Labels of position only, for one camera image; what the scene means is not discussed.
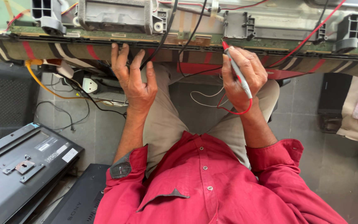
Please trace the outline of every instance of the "forearm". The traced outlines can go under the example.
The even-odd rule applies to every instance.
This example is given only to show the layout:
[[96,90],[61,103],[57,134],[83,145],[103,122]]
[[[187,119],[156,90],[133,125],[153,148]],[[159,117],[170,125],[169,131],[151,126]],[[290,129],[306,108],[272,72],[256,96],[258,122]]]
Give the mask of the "forearm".
[[253,100],[251,109],[240,115],[247,147],[262,148],[273,145],[277,139],[263,117],[259,108],[259,99],[255,97]]
[[147,114],[139,114],[128,108],[127,120],[113,163],[128,152],[143,147],[143,128],[146,116]]

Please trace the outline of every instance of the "red shirt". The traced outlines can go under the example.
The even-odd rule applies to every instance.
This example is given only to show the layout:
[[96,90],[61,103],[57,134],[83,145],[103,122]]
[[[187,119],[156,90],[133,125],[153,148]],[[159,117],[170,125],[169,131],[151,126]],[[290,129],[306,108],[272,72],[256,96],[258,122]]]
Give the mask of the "red shirt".
[[95,223],[346,223],[299,176],[302,151],[294,139],[247,147],[251,171],[221,140],[185,131],[144,183],[147,145],[107,170]]

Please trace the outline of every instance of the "shirt cuff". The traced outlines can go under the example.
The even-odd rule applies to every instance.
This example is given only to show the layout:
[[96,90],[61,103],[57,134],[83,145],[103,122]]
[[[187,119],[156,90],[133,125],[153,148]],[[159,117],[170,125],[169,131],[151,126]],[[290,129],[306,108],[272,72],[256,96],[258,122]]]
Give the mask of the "shirt cuff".
[[110,175],[113,179],[128,176],[131,171],[146,170],[147,148],[145,145],[141,148],[128,152],[110,167]]
[[252,172],[260,172],[275,165],[299,165],[303,145],[296,139],[283,139],[265,148],[246,146]]

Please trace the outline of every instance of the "tiled floor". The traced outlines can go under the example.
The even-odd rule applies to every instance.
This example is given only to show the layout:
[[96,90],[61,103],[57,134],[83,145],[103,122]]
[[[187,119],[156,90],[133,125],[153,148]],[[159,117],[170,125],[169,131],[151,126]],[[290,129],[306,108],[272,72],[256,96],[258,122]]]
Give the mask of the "tiled floor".
[[[42,78],[50,83],[50,74]],[[305,147],[301,162],[301,176],[310,189],[329,203],[351,224],[358,224],[358,142],[335,134],[323,134],[317,120],[317,104],[323,74],[310,74],[292,79],[290,84],[281,88],[278,109],[269,123],[278,139],[296,138]],[[56,85],[56,89],[70,89]],[[219,86],[174,83],[169,87],[172,102],[179,111],[180,118],[194,133],[203,133],[211,128],[226,112],[195,103],[190,98],[191,91],[215,94]],[[59,92],[65,96],[74,96],[75,92]],[[215,97],[203,97],[194,94],[201,103],[216,105],[223,93]],[[50,100],[67,110],[73,121],[87,114],[85,100],[60,100],[45,90],[40,90],[39,101]],[[124,112],[125,108],[106,107]],[[69,125],[68,116],[42,104],[38,108],[41,123],[59,128]],[[80,124],[74,125],[76,131],[69,128],[60,133],[85,147],[78,167],[84,170],[89,163],[111,164],[124,125],[124,118],[113,112],[103,112],[90,104],[90,114]]]

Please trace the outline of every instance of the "hand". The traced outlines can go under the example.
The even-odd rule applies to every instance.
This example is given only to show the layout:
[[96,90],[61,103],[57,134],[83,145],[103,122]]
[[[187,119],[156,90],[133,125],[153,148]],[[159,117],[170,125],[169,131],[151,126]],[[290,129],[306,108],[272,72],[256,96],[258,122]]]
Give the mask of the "hand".
[[[240,67],[241,73],[249,85],[252,97],[255,99],[255,95],[267,81],[265,68],[255,53],[239,47],[230,47],[229,53],[238,67]],[[249,99],[240,82],[234,79],[235,74],[232,72],[229,57],[225,54],[223,54],[222,77],[227,98],[238,112],[245,111],[248,108]]]
[[147,115],[157,94],[156,73],[153,69],[153,63],[151,61],[147,63],[147,83],[143,83],[139,68],[144,57],[144,50],[140,50],[135,56],[129,70],[126,66],[128,52],[128,44],[124,43],[119,52],[118,45],[113,43],[111,45],[111,68],[128,98],[127,111]]

